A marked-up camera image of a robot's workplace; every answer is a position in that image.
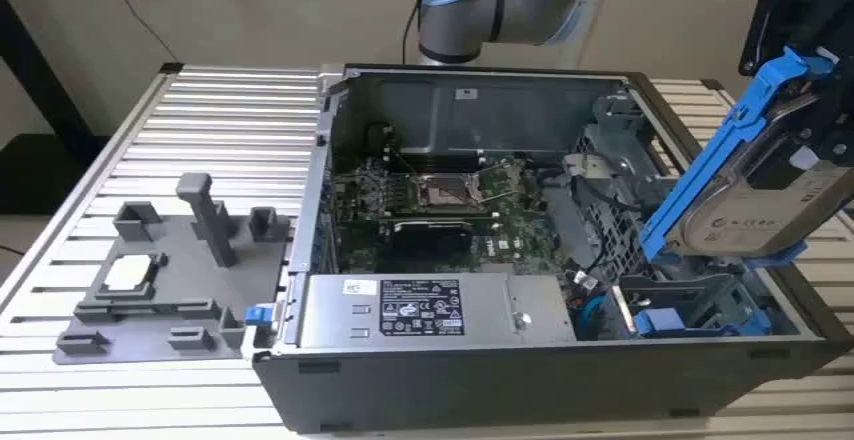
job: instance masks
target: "circuit board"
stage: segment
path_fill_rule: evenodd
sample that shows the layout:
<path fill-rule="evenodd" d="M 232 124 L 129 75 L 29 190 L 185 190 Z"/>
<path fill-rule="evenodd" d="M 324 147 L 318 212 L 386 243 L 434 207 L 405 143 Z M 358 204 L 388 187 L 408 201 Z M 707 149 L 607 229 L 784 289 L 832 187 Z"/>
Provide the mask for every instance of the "circuit board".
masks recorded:
<path fill-rule="evenodd" d="M 428 174 L 392 173 L 369 159 L 334 177 L 334 191 L 341 273 L 564 270 L 571 252 L 524 159 Z"/>

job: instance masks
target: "blue latch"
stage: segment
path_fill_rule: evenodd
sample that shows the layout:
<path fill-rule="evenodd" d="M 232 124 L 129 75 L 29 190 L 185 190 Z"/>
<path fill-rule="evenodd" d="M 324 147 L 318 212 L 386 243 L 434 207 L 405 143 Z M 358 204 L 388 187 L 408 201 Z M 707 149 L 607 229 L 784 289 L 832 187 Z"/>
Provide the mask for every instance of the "blue latch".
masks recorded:
<path fill-rule="evenodd" d="M 664 263 L 667 232 L 689 208 L 691 202 L 701 193 L 732 152 L 741 143 L 752 142 L 759 136 L 767 125 L 764 110 L 773 101 L 781 85 L 792 78 L 821 77 L 831 70 L 832 62 L 829 60 L 823 57 L 800 57 L 787 47 L 783 56 L 761 66 L 744 95 L 723 121 L 723 125 L 647 221 L 640 233 L 640 244 L 647 260 Z M 779 265 L 789 262 L 803 248 L 804 245 L 797 244 L 777 252 L 776 255 L 751 260 L 753 265 Z"/>
<path fill-rule="evenodd" d="M 245 324 L 256 327 L 272 325 L 272 307 L 256 305 L 245 309 Z"/>
<path fill-rule="evenodd" d="M 687 328 L 675 308 L 647 308 L 633 319 L 644 338 L 760 337 L 771 333 L 771 320 L 761 311 L 752 312 L 740 325 L 717 328 Z"/>

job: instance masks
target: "cable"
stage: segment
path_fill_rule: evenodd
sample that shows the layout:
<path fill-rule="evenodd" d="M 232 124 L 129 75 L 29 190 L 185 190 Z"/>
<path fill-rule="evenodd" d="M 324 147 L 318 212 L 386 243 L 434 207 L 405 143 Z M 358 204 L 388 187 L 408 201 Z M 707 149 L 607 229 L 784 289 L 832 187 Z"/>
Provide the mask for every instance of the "cable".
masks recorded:
<path fill-rule="evenodd" d="M 373 127 L 390 127 L 392 131 L 393 131 L 393 127 L 388 122 L 380 122 L 380 121 L 373 121 L 373 122 L 368 122 L 364 125 L 364 132 L 361 135 L 361 141 L 364 144 L 366 144 L 366 139 L 368 139 L 368 132 L 370 130 L 370 128 Z M 394 154 L 394 156 L 397 157 L 397 159 L 400 160 L 400 163 L 402 163 L 402 165 L 405 166 L 405 168 L 409 170 L 409 172 L 412 172 L 412 175 L 418 176 L 420 173 L 417 173 L 417 170 L 414 169 L 414 167 L 412 166 L 412 164 L 408 162 L 408 160 L 405 158 L 402 158 L 402 155 L 400 154 L 400 152 L 397 150 L 394 150 L 393 148 L 390 149 L 390 152 Z M 450 195 L 453 198 L 456 198 L 460 202 L 462 203 L 469 203 L 471 200 L 473 200 L 471 198 L 471 195 L 465 194 L 465 197 L 460 197 L 458 195 L 456 195 L 452 191 L 449 191 L 445 188 L 441 188 L 437 185 L 430 185 L 430 188 L 434 188 L 436 190 L 446 193 L 448 195 Z"/>
<path fill-rule="evenodd" d="M 563 168 L 545 168 L 536 173 L 536 185 L 543 186 L 543 182 L 549 178 L 564 174 Z"/>
<path fill-rule="evenodd" d="M 19 250 L 11 247 L 6 247 L 5 245 L 0 245 L 0 250 L 5 250 L 6 252 L 13 253 L 14 255 L 19 255 L 21 257 L 23 256 L 23 252 L 21 252 Z"/>
<path fill-rule="evenodd" d="M 150 28 L 148 23 L 145 23 L 145 20 L 142 20 L 142 17 L 140 17 L 138 13 L 136 13 L 136 9 L 133 8 L 133 5 L 130 5 L 130 1 L 129 0 L 122 0 L 122 1 L 124 1 L 124 4 L 128 7 L 128 10 L 130 10 L 130 15 L 133 15 L 133 17 L 136 18 L 138 23 L 142 25 L 145 30 L 148 30 L 148 33 L 150 33 L 150 35 L 157 39 L 157 42 L 160 42 L 160 45 L 162 46 L 162 49 L 166 51 L 166 53 L 172 57 L 172 60 L 174 62 L 177 62 L 177 55 L 174 55 L 174 52 L 172 52 L 172 49 L 169 48 L 169 46 L 162 41 L 162 38 L 160 38 L 160 35 L 157 35 L 157 33 L 153 31 L 153 29 Z"/>
<path fill-rule="evenodd" d="M 412 11 L 409 17 L 405 20 L 405 28 L 402 29 L 402 38 L 400 39 L 400 63 L 405 65 L 405 41 L 409 38 L 409 30 L 412 29 L 412 21 L 414 20 L 414 14 L 421 10 L 421 0 L 414 0 L 412 4 Z"/>
<path fill-rule="evenodd" d="M 592 185 L 592 183 L 589 183 L 589 180 L 587 180 L 584 177 L 576 175 L 572 178 L 577 178 L 580 183 L 581 183 L 581 185 L 584 185 L 584 188 L 589 192 L 589 194 L 593 197 L 596 197 L 597 200 L 600 200 L 604 203 L 607 203 L 608 205 L 611 205 L 613 208 L 617 208 L 620 210 L 625 210 L 627 212 L 635 212 L 635 213 L 647 213 L 648 212 L 648 208 L 639 207 L 636 205 L 628 205 L 628 204 L 620 202 L 619 200 L 616 200 L 616 198 L 608 197 L 604 193 L 601 193 L 596 189 L 596 187 Z"/>
<path fill-rule="evenodd" d="M 589 223 L 592 225 L 592 228 L 596 230 L 596 236 L 599 237 L 599 253 L 596 254 L 596 258 L 592 259 L 592 262 L 589 262 L 589 265 L 587 267 L 581 268 L 584 272 L 592 272 L 592 269 L 599 266 L 599 264 L 601 263 L 601 259 L 604 258 L 604 229 L 601 228 L 601 225 L 592 217 L 587 209 L 581 207 L 581 202 L 577 200 L 577 183 L 575 182 L 576 178 L 579 177 L 575 176 L 569 178 L 569 193 L 572 195 L 572 202 L 577 207 L 581 217 L 584 217 L 587 223 Z"/>
<path fill-rule="evenodd" d="M 604 300 L 604 295 L 599 295 L 597 297 L 592 297 L 585 305 L 581 307 L 581 312 L 577 315 L 577 328 L 587 329 L 589 327 L 589 321 L 592 320 L 592 314 L 601 305 L 601 301 Z"/>

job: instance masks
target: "black cable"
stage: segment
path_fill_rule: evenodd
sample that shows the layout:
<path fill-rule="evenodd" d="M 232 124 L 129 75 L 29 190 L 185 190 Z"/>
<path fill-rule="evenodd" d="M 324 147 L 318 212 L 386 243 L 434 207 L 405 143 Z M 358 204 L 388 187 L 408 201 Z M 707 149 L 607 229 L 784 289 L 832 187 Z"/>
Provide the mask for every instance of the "black cable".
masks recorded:
<path fill-rule="evenodd" d="M 162 41 L 162 38 L 160 38 L 160 35 L 157 35 L 157 33 L 153 31 L 148 23 L 145 23 L 145 20 L 142 20 L 142 17 L 140 17 L 138 13 L 136 13 L 136 9 L 133 8 L 133 5 L 130 5 L 130 1 L 129 0 L 122 0 L 122 1 L 128 7 L 128 10 L 130 10 L 130 15 L 133 15 L 133 17 L 136 18 L 138 23 L 142 25 L 145 30 L 148 30 L 148 33 L 150 33 L 150 35 L 157 39 L 157 42 L 160 42 L 160 45 L 162 46 L 164 50 L 168 52 L 169 56 L 172 57 L 172 60 L 177 62 L 177 56 L 174 55 L 174 52 L 172 52 L 172 49 L 165 44 L 165 42 Z"/>
<path fill-rule="evenodd" d="M 19 255 L 21 257 L 23 256 L 23 252 L 21 252 L 19 250 L 11 247 L 6 247 L 5 245 L 0 245 L 0 250 L 5 250 L 6 252 L 13 253 L 14 255 Z"/>
<path fill-rule="evenodd" d="M 592 185 L 592 183 L 589 183 L 589 180 L 587 180 L 587 178 L 584 178 L 581 176 L 573 176 L 572 178 L 577 178 L 579 179 L 581 185 L 584 185 L 584 188 L 587 189 L 589 194 L 596 198 L 596 200 L 603 201 L 604 203 L 611 205 L 613 208 L 616 208 L 619 210 L 625 210 L 627 212 L 635 212 L 635 213 L 647 213 L 648 212 L 648 208 L 639 207 L 636 205 L 628 205 L 628 204 L 620 202 L 619 200 L 616 200 L 616 198 L 608 197 L 604 193 L 601 193 L 596 189 L 596 187 Z"/>
<path fill-rule="evenodd" d="M 414 20 L 414 15 L 421 10 L 421 1 L 422 0 L 414 0 L 414 3 L 412 4 L 412 11 L 409 12 L 409 18 L 406 18 L 405 20 L 405 28 L 402 29 L 402 38 L 400 39 L 400 63 L 402 65 L 405 65 L 405 41 L 409 38 L 409 30 L 412 29 L 412 21 Z"/>
<path fill-rule="evenodd" d="M 382 128 L 385 128 L 385 127 L 390 127 L 390 124 L 388 122 L 380 122 L 380 121 L 370 121 L 370 122 L 366 122 L 364 124 L 364 130 L 361 131 L 361 145 L 362 145 L 364 148 L 361 149 L 361 151 L 364 153 L 366 153 L 366 154 L 373 153 L 369 150 L 369 145 L 368 145 L 369 140 L 370 140 L 370 138 L 369 138 L 370 137 L 370 130 L 373 129 L 373 127 L 380 127 L 380 126 Z"/>
<path fill-rule="evenodd" d="M 543 186 L 543 182 L 549 178 L 559 177 L 563 175 L 563 168 L 545 168 L 536 173 L 536 185 Z"/>
<path fill-rule="evenodd" d="M 584 272 L 592 272 L 592 269 L 599 266 L 599 264 L 601 263 L 601 259 L 604 258 L 604 229 L 601 228 L 601 224 L 592 217 L 587 209 L 581 207 L 581 202 L 577 200 L 577 182 L 575 181 L 576 178 L 579 177 L 575 176 L 569 178 L 569 193 L 572 196 L 572 202 L 577 207 L 581 217 L 584 217 L 587 223 L 592 225 L 592 228 L 596 231 L 596 236 L 599 237 L 599 253 L 596 254 L 596 258 L 592 259 L 592 262 L 589 262 L 589 265 L 587 267 L 581 267 L 581 270 Z"/>

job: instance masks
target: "gray metal panel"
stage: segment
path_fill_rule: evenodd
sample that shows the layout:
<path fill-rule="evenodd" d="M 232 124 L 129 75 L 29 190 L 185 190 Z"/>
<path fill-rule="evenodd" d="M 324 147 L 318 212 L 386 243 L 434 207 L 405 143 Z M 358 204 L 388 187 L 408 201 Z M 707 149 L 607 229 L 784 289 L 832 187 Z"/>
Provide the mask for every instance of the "gray metal panel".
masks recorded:
<path fill-rule="evenodd" d="M 310 71 L 222 69 L 186 67 L 181 79 L 230 84 L 221 88 L 233 93 L 248 86 L 268 85 L 276 89 L 314 88 Z M 715 112 L 696 107 L 719 98 L 699 81 L 656 81 L 656 88 L 700 142 L 713 133 L 727 108 L 720 100 Z M 156 100 L 157 87 L 145 98 Z M 681 106 L 693 107 L 684 113 Z M 77 365 L 60 367 L 50 361 L 54 337 L 64 330 L 73 305 L 94 278 L 96 268 L 88 262 L 56 261 L 56 253 L 68 248 L 78 256 L 86 249 L 93 256 L 105 255 L 100 237 L 113 237 L 104 217 L 80 218 L 88 186 L 98 180 L 98 172 L 117 157 L 114 148 L 126 145 L 126 136 L 138 122 L 145 102 L 130 114 L 116 134 L 112 147 L 90 171 L 69 202 L 57 212 L 33 245 L 21 266 L 0 286 L 0 299 L 11 301 L 0 323 L 0 432 L 15 438 L 61 440 L 128 440 L 176 438 L 209 440 L 232 438 L 296 438 L 278 424 L 278 415 L 258 384 L 248 362 L 241 360 L 202 362 L 157 362 L 134 365 Z M 237 122 L 254 128 L 257 118 L 216 117 L 233 122 L 230 128 L 244 130 Z M 269 119 L 304 122 L 304 119 Z M 204 168 L 185 167 L 204 164 Z M 218 170 L 206 168 L 216 165 Z M 286 162 L 234 162 L 214 160 L 121 161 L 112 167 L 112 177 L 174 178 L 185 170 L 209 171 L 218 178 L 290 178 L 304 174 L 300 166 Z M 797 268 L 816 287 L 836 316 L 854 332 L 854 243 L 851 221 L 837 215 L 813 232 L 808 249 L 797 260 Z M 17 317 L 19 322 L 9 322 Z M 567 425 L 472 428 L 430 432 L 400 432 L 397 438 L 588 438 L 604 435 L 620 438 L 687 440 L 849 440 L 854 436 L 854 355 L 831 362 L 813 376 L 779 380 L 761 385 L 709 419 L 581 422 Z"/>
<path fill-rule="evenodd" d="M 373 295 L 345 293 L 348 281 L 370 282 Z M 457 280 L 464 335 L 386 336 L 381 333 L 382 280 Z M 302 348 L 500 347 L 573 340 L 560 290 L 553 277 L 507 274 L 313 275 L 308 284 L 298 345 Z M 516 328 L 513 314 L 525 313 L 529 325 Z M 353 338 L 352 330 L 366 331 Z"/>

